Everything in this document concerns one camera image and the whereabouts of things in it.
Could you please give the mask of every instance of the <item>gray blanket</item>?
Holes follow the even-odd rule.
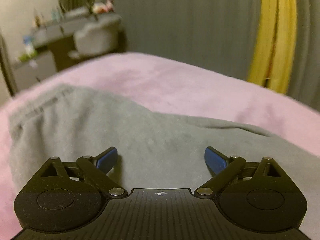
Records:
[[[10,120],[10,165],[20,190],[50,157],[75,161],[110,146],[121,158],[108,174],[128,192],[140,188],[191,188],[211,178],[204,150],[250,162],[273,157],[306,196],[300,229],[318,239],[320,159],[259,127],[216,119],[151,112],[106,92],[61,85]]]

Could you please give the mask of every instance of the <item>drawer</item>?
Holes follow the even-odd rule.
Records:
[[[71,36],[74,32],[81,30],[89,20],[87,18],[73,19],[61,24],[65,36]]]
[[[48,26],[47,29],[41,28],[33,34],[33,46],[35,48],[46,45],[49,42],[63,38],[60,25]]]
[[[45,52],[37,57],[32,64],[36,77],[42,81],[53,76],[56,70],[56,64],[52,52]]]
[[[18,69],[14,70],[13,76],[18,91],[28,89],[29,87],[38,83],[33,68],[27,63],[20,65]]]
[[[45,52],[38,57],[13,67],[13,76],[18,91],[30,88],[56,73],[53,54]]]

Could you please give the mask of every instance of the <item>crosshair marking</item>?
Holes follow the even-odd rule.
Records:
[[[164,193],[163,191],[159,191],[156,194],[159,195],[159,196],[163,196],[164,194],[167,194],[167,193]]]

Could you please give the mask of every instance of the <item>pink blanket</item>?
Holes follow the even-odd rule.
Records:
[[[0,109],[0,239],[21,227],[13,211],[8,164],[9,115],[58,83],[88,86],[129,97],[150,110],[260,126],[320,156],[320,114],[257,85],[196,66],[138,53],[85,62],[20,93]]]

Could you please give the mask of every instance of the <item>white chair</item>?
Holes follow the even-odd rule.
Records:
[[[82,30],[74,33],[76,51],[69,52],[69,57],[95,57],[117,49],[121,29],[121,17],[117,14],[87,23]]]

